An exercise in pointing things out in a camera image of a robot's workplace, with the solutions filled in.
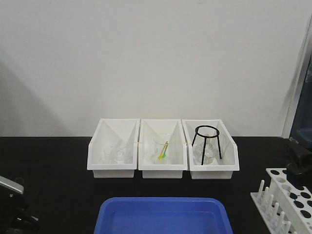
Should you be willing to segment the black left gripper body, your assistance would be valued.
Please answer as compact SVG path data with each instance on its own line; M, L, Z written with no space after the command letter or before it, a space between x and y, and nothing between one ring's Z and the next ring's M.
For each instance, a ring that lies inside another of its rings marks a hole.
M12 180L0 180L0 232L14 233L16 230L39 230L37 218L26 213L28 204L24 198L24 187Z

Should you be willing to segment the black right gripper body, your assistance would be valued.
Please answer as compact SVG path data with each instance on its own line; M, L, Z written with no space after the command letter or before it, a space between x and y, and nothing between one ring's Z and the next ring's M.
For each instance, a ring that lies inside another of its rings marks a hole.
M295 142L287 143L291 162L286 167L287 180L295 187L312 186L312 152Z

